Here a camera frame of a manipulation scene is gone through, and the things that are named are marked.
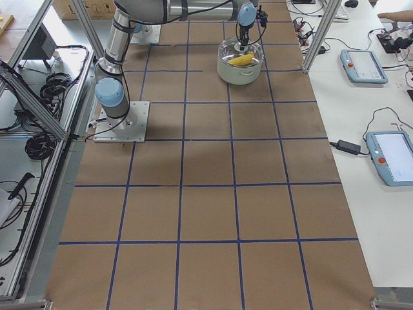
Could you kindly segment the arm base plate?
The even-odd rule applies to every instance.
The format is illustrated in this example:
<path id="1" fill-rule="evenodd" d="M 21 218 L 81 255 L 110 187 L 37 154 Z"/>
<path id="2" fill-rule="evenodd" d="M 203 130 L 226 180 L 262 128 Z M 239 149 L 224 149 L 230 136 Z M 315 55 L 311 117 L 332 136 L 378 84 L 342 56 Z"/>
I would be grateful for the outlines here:
<path id="1" fill-rule="evenodd" d="M 149 101 L 132 101 L 128 116 L 115 127 L 121 119 L 108 118 L 101 108 L 99 117 L 105 120 L 97 124 L 96 134 L 92 139 L 99 143 L 144 142 L 149 110 Z"/>
<path id="2" fill-rule="evenodd" d="M 157 45 L 159 43 L 161 26 L 159 25 L 136 25 L 131 45 Z"/>

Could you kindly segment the person's hand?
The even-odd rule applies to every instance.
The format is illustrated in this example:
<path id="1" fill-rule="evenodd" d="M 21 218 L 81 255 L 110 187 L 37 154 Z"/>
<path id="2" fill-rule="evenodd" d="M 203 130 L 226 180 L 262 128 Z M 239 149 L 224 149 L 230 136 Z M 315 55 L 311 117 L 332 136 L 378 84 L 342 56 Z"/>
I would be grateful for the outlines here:
<path id="1" fill-rule="evenodd" d="M 413 10 L 404 10 L 398 12 L 383 12 L 378 14 L 380 19 L 390 19 L 396 22 L 413 22 Z"/>

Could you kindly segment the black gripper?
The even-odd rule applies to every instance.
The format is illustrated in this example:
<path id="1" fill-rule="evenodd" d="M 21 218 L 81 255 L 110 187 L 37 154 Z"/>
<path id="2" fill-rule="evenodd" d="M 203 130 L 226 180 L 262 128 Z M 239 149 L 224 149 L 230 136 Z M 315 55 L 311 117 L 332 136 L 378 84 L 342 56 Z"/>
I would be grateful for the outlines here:
<path id="1" fill-rule="evenodd" d="M 248 48 L 248 44 L 250 40 L 249 29 L 250 29 L 250 25 L 244 26 L 244 25 L 237 23 L 237 40 L 240 43 L 241 51 L 244 50 L 244 46 L 242 44 L 246 44 L 245 49 Z"/>

